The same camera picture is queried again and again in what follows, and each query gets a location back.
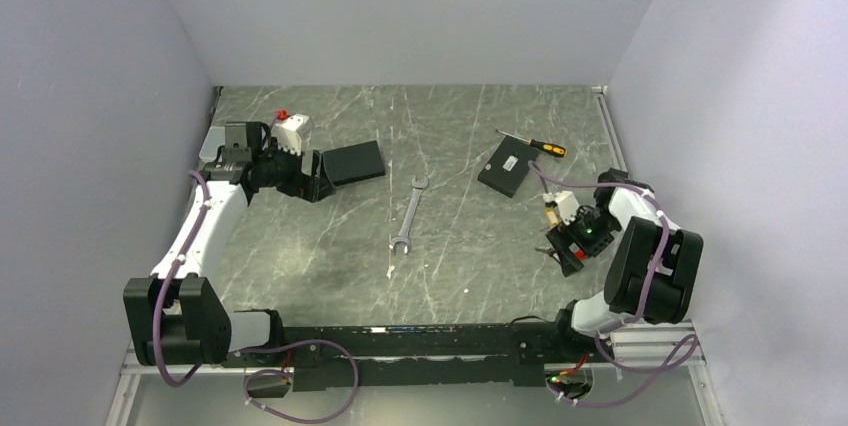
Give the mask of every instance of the metal frame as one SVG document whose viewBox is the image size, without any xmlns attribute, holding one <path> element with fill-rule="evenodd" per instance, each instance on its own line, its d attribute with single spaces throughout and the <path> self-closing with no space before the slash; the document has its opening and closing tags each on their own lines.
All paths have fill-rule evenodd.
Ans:
<svg viewBox="0 0 848 426">
<path fill-rule="evenodd" d="M 604 125 L 604 129 L 610 138 L 610 150 L 613 155 L 613 163 L 618 169 L 627 170 L 618 138 L 613 128 L 612 119 L 607 109 L 604 93 L 605 86 L 592 88 L 593 100 L 596 101 L 598 114 Z M 675 325 L 650 325 L 635 324 L 612 333 L 612 349 L 619 362 L 630 366 L 656 367 L 666 358 L 674 345 L 687 334 L 695 332 L 695 327 L 690 321 L 684 321 Z M 431 360 L 447 360 L 455 356 L 432 357 Z M 380 358 L 392 361 L 398 358 Z M 545 364 L 546 371 L 566 369 L 573 364 Z M 725 426 L 724 415 L 719 406 L 715 392 L 712 387 L 709 372 L 706 368 L 706 360 L 700 346 L 696 353 L 686 362 L 692 379 L 693 389 L 698 399 L 704 424 L 707 426 Z M 591 363 L 592 368 L 612 368 L 608 363 Z M 188 366 L 169 367 L 172 374 L 182 375 L 188 372 Z M 201 366 L 196 374 L 203 375 L 237 375 L 243 376 L 258 370 L 258 368 L 223 368 L 220 366 Z M 121 368 L 120 379 L 112 401 L 112 407 L 106 420 L 107 426 L 125 426 L 129 420 L 133 403 L 136 398 L 139 383 L 144 375 L 159 374 L 155 367 L 142 366 L 139 364 L 132 345 L 126 351 L 124 363 Z"/>
</svg>

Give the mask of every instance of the wrench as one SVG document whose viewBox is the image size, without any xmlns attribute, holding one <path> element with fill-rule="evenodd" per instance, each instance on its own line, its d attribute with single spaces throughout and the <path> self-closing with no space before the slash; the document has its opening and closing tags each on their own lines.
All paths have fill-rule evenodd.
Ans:
<svg viewBox="0 0 848 426">
<path fill-rule="evenodd" d="M 389 249 L 393 253 L 396 251 L 397 245 L 402 243 L 403 254 L 409 254 L 409 248 L 412 247 L 412 243 L 409 241 L 409 227 L 412 226 L 412 218 L 415 217 L 415 209 L 418 207 L 418 200 L 421 199 L 421 192 L 428 184 L 430 184 L 430 180 L 427 179 L 427 176 L 424 176 L 421 181 L 412 178 L 412 199 L 409 200 L 409 206 L 406 208 L 406 216 L 403 218 L 400 233 L 389 240 Z"/>
</svg>

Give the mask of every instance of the table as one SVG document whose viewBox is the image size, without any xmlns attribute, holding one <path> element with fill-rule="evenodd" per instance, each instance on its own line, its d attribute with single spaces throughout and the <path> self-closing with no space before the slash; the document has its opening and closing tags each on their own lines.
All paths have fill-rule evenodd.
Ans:
<svg viewBox="0 0 848 426">
<path fill-rule="evenodd" d="M 477 181 L 502 136 L 565 146 L 540 156 L 557 177 L 592 181 L 613 166 L 589 86 L 226 87 L 213 125 L 269 122 L 277 109 L 310 116 L 309 147 L 377 140 L 386 176 L 340 187 L 319 203 L 257 194 L 219 274 L 229 309 L 270 308 L 289 326 L 504 322 L 553 318 L 601 290 L 614 248 L 564 278 L 546 247 L 542 189 L 531 173 L 512 199 Z M 409 255 L 392 255 L 412 195 L 427 175 Z M 577 193 L 591 203 L 591 191 Z"/>
</svg>

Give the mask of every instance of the gray wall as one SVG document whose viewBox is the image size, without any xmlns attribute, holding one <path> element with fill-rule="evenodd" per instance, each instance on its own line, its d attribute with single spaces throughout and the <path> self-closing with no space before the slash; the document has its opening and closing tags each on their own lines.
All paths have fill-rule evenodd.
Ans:
<svg viewBox="0 0 848 426">
<path fill-rule="evenodd" d="M 216 84 L 607 84 L 651 0 L 171 0 Z"/>
<path fill-rule="evenodd" d="M 848 0 L 654 0 L 611 84 L 730 424 L 846 424 Z"/>
<path fill-rule="evenodd" d="M 0 424 L 105 421 L 210 93 L 167 0 L 0 0 Z"/>
</svg>

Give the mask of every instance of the marble surface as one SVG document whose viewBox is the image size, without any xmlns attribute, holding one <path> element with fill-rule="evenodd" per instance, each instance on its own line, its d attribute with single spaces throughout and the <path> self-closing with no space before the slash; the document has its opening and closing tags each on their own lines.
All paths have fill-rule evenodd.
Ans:
<svg viewBox="0 0 848 426">
<path fill-rule="evenodd" d="M 228 308 L 273 308 L 290 326 L 503 322 L 552 318 L 600 291 L 612 250 L 564 278 L 547 247 L 542 189 L 529 174 L 509 199 L 477 181 L 502 137 L 565 146 L 540 156 L 558 177 L 591 181 L 613 165 L 588 86 L 228 87 L 213 124 L 309 115 L 310 148 L 376 139 L 386 176 L 310 204 L 256 195 L 211 278 Z M 427 175 L 409 255 L 392 255 L 413 176 Z M 591 202 L 591 191 L 578 192 Z"/>
</svg>

